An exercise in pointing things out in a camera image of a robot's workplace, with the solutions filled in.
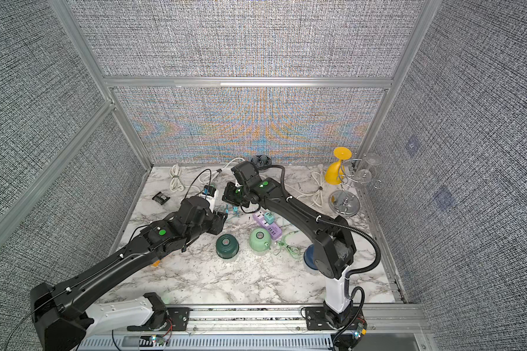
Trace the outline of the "dark green meat grinder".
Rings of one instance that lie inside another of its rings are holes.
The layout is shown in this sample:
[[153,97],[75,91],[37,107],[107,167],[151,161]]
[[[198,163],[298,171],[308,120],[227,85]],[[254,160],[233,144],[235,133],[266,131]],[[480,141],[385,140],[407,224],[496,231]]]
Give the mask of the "dark green meat grinder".
[[233,235],[223,234],[217,239],[215,249],[220,258],[231,260],[239,252],[239,242]]

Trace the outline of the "teal usb adapter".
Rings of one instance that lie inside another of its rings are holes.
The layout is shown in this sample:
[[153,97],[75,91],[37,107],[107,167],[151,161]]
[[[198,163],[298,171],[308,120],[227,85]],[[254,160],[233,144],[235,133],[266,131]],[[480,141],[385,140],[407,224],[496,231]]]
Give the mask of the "teal usb adapter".
[[275,216],[271,212],[265,212],[264,213],[264,219],[266,222],[271,225],[275,222]]

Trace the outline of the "light green meat grinder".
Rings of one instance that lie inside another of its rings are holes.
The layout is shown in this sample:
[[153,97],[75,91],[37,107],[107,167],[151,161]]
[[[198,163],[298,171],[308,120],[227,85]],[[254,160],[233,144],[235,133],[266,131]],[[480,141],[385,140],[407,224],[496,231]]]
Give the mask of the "light green meat grinder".
[[263,228],[256,228],[250,233],[249,246],[256,255],[264,255],[271,250],[272,238]]

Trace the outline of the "purple power strip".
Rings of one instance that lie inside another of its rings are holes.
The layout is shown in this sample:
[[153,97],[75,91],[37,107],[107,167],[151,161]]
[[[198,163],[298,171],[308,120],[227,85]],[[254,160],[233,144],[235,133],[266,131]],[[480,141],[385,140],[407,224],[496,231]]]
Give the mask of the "purple power strip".
[[264,213],[265,212],[258,211],[256,213],[252,214],[252,218],[256,221],[258,226],[260,226],[261,228],[265,229],[269,233],[269,235],[271,236],[273,241],[277,241],[283,235],[283,231],[280,228],[280,226],[277,224],[277,220],[276,219],[275,219],[275,222],[273,224],[271,224],[271,225],[269,225],[266,222],[266,220],[264,219]]

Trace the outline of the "navy blue meat grinder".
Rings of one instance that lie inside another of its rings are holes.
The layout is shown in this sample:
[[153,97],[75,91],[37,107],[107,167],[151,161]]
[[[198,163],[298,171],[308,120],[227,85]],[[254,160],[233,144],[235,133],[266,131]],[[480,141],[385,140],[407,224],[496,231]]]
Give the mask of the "navy blue meat grinder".
[[317,273],[319,270],[317,269],[315,263],[314,263],[314,245],[311,244],[303,254],[303,262],[304,267],[307,271],[310,273]]

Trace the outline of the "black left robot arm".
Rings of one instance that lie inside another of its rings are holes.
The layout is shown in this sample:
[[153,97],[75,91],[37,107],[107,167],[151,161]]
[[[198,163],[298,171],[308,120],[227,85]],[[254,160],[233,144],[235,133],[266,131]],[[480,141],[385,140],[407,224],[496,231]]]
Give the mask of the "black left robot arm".
[[30,292],[31,319],[44,350],[71,350],[97,332],[171,330],[168,310],[154,292],[102,306],[97,300],[137,271],[169,254],[185,252],[200,235],[222,232],[228,215],[214,211],[199,196],[181,202],[178,211],[154,221],[123,248],[71,279],[44,282]]

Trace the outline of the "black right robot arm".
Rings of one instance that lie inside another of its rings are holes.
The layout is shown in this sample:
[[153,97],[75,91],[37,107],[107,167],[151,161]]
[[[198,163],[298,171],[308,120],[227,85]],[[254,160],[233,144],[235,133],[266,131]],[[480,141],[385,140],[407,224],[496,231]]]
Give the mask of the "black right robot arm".
[[[254,204],[270,210],[307,236],[314,247],[313,263],[326,279],[325,318],[332,327],[341,329],[353,323],[357,314],[353,311],[349,278],[367,273],[380,264],[380,246],[368,234],[350,226],[342,216],[332,218],[296,199],[285,188],[284,166],[270,167],[281,170],[279,181],[270,177],[263,179],[260,172],[268,167],[259,169],[248,161],[231,168],[236,181],[226,185],[223,201],[239,208]],[[354,234],[367,240],[375,252],[373,262],[359,269],[351,268],[357,252]]]

